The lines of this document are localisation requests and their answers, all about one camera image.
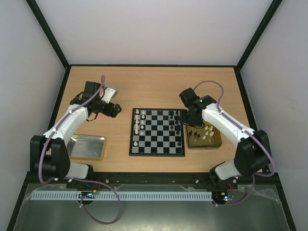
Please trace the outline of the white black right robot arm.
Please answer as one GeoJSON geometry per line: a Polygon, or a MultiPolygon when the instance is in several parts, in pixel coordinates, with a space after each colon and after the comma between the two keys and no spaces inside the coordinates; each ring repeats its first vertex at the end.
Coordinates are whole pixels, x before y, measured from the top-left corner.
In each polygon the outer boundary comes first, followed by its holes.
{"type": "Polygon", "coordinates": [[[199,97],[192,88],[179,94],[185,109],[180,113],[181,123],[201,126],[209,122],[225,135],[235,146],[234,159],[213,167],[209,172],[210,184],[221,188],[227,180],[235,177],[250,177],[273,163],[269,138],[265,131],[255,131],[240,123],[222,108],[211,96],[199,97]]]}

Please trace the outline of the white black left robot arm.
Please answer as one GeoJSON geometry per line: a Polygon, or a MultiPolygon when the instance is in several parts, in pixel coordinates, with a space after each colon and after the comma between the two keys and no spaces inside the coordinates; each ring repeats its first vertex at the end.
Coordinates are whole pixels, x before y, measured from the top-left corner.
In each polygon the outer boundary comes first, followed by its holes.
{"type": "Polygon", "coordinates": [[[71,161],[67,145],[77,128],[99,113],[115,118],[121,107],[112,103],[117,89],[107,87],[102,78],[100,83],[87,81],[84,90],[70,102],[65,114],[43,135],[30,140],[30,170],[39,181],[46,184],[58,179],[85,179],[90,165],[71,161]]]}

